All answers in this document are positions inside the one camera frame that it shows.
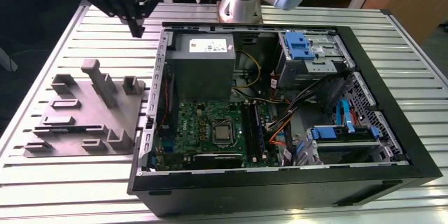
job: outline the cpu socket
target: cpu socket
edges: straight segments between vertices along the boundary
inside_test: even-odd
[[[233,126],[230,119],[212,120],[212,143],[218,148],[226,148],[229,145],[233,145]]]

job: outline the yellow wire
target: yellow wire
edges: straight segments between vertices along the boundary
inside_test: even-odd
[[[260,77],[261,77],[261,67],[260,67],[258,62],[256,61],[256,59],[253,58],[252,55],[249,55],[246,52],[244,52],[244,51],[241,51],[241,50],[236,50],[236,52],[241,52],[246,57],[249,57],[250,60],[253,61],[254,65],[257,65],[257,69],[258,69],[257,78],[254,79],[253,82],[250,82],[248,85],[244,85],[244,86],[233,86],[233,87],[232,87],[232,88],[234,88],[234,89],[242,89],[242,88],[248,88],[248,87],[250,87],[250,86],[260,80]]]

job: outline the motherboard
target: motherboard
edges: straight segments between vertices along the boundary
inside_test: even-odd
[[[276,149],[269,149],[265,103],[184,102],[178,106],[174,138],[158,145],[160,170],[277,166]]]

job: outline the floor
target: floor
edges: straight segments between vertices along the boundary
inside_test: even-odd
[[[0,13],[0,47],[13,55],[18,65],[16,72],[0,69],[0,80],[8,80],[0,82],[0,135],[60,39],[78,1],[0,0],[0,9],[6,10]],[[440,27],[422,44],[422,49],[448,76],[445,45],[448,33]]]

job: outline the power supply label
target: power supply label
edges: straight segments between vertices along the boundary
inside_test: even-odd
[[[189,52],[226,52],[225,39],[190,39]]]

